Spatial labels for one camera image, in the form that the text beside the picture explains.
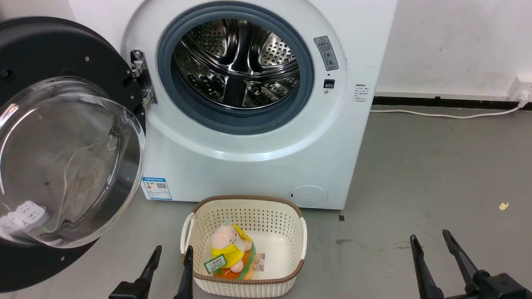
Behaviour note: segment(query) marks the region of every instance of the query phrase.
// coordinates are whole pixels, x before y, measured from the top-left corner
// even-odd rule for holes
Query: washing machine
[[[139,186],[343,209],[396,0],[31,2],[0,3],[0,292],[74,262]]]
[[[343,209],[396,0],[70,3],[149,71],[146,198]]]

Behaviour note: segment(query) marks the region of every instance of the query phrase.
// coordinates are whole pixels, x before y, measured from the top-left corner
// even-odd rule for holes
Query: black baseboard
[[[517,102],[472,101],[469,99],[444,99],[439,97],[417,98],[376,96],[373,98],[373,105],[510,110],[517,106]],[[532,110],[532,103],[526,104],[525,107],[521,109]]]

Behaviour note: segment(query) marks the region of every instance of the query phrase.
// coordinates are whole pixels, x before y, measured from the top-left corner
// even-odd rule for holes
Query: laundry basket
[[[211,235],[231,219],[253,239],[256,252],[263,253],[262,272],[251,280],[217,278],[207,273],[203,263],[210,260]],[[209,197],[196,206],[181,232],[181,256],[189,245],[194,248],[193,277],[208,293],[266,298],[286,294],[303,267],[306,253],[306,223],[298,207],[290,201],[252,195]]]

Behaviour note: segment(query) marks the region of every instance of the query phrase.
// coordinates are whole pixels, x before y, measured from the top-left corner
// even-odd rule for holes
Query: basket handle
[[[187,244],[190,241],[190,236],[192,234],[192,226],[194,225],[194,219],[192,218],[194,216],[194,213],[190,213],[189,216],[187,216],[187,219],[185,219],[185,223],[183,223],[183,229],[181,230],[181,254],[185,254],[187,250]]]
[[[305,259],[305,255],[306,255],[306,242],[307,242],[307,235],[306,235],[306,221],[305,219],[303,219],[303,217],[300,218],[301,219],[301,226],[303,227],[303,249],[301,250],[301,259],[304,260]]]

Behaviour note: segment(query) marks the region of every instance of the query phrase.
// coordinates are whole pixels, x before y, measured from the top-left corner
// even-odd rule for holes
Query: toy tag
[[[209,274],[222,268],[226,264],[227,264],[226,257],[223,254],[220,254],[217,257],[211,259],[210,261],[203,263],[203,265],[205,266],[205,269],[207,269],[207,272]]]
[[[266,254],[257,252],[257,258],[253,261],[253,271],[264,272],[264,264],[266,264]]]

